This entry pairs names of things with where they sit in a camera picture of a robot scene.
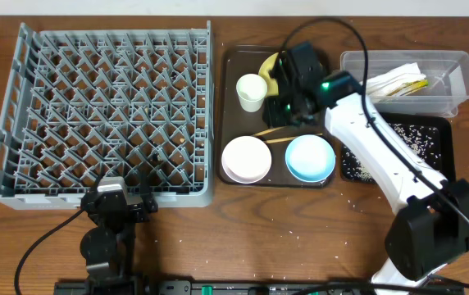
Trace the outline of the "pink bowl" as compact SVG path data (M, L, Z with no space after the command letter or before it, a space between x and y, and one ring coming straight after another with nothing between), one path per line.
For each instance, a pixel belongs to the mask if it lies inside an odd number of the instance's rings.
M259 138L240 136L229 141L221 154L221 166L235 183L253 184L271 169L270 148Z

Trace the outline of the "rice leftovers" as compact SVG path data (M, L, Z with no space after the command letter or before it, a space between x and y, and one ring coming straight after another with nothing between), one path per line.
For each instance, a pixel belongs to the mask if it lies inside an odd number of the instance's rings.
M427 165L442 170L439 130L436 127L389 123L402 140ZM341 148L342 176L351 181L373 184L375 180L355 155L343 145Z

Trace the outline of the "light blue bowl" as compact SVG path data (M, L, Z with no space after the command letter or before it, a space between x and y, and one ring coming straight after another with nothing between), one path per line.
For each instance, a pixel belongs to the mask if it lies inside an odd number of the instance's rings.
M285 164L295 179L305 183L321 183L329 179L335 170L335 150L320 136L302 135L286 148Z

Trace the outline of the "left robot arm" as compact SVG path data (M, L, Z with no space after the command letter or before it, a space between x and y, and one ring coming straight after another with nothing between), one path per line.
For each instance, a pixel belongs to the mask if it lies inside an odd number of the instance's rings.
M96 225L80 242L87 294L147 294L148 278L132 271L135 226L149 221L158 204L147 182L130 195L122 177L103 177L82 197L81 209Z

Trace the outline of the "white napkin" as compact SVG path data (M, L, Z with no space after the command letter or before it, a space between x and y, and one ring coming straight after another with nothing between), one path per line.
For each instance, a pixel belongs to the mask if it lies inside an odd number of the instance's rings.
M406 63L382 75L367 80L367 95L371 98L389 97L405 83L427 79L416 62Z

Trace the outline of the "cream plastic cup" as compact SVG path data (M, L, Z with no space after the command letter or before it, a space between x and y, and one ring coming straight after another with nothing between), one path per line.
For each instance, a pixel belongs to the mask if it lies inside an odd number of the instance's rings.
M242 109L246 112L258 111L264 103L267 94L266 81L256 74L246 74L240 77L235 85L236 93Z

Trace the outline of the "green chopstick wrapper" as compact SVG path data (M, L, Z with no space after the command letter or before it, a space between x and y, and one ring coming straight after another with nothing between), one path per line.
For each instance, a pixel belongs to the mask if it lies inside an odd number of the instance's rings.
M399 88L395 89L393 92L389 94L390 97L402 97L407 96L409 94L415 93L420 89L427 87L429 84L427 79L418 80L411 83L405 83L401 85Z

